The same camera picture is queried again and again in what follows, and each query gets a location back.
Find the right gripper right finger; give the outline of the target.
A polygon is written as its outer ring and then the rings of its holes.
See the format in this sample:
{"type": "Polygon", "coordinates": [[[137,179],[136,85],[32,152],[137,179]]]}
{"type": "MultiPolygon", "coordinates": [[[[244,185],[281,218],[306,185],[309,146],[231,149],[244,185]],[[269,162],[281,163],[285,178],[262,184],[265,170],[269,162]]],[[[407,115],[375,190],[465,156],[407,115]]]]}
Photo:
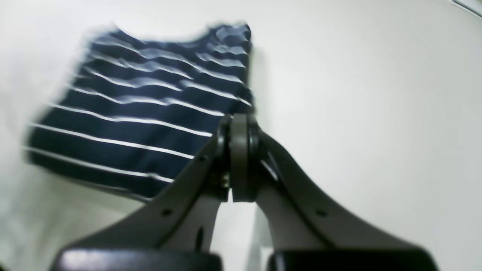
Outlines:
{"type": "Polygon", "coordinates": [[[432,256],[371,225],[323,192],[253,115],[230,123],[230,187],[268,220],[269,271],[437,271],[432,256]]]}

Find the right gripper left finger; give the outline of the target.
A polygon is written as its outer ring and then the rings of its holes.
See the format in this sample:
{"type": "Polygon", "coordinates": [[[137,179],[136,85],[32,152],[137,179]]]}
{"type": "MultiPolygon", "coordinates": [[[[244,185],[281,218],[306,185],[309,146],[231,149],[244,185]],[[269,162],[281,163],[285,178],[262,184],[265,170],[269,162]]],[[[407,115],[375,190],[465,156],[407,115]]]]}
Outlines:
{"type": "Polygon", "coordinates": [[[52,271],[221,271],[209,252],[218,208],[228,198],[227,131],[215,135],[174,182],[119,222],[65,246],[52,271]]]}

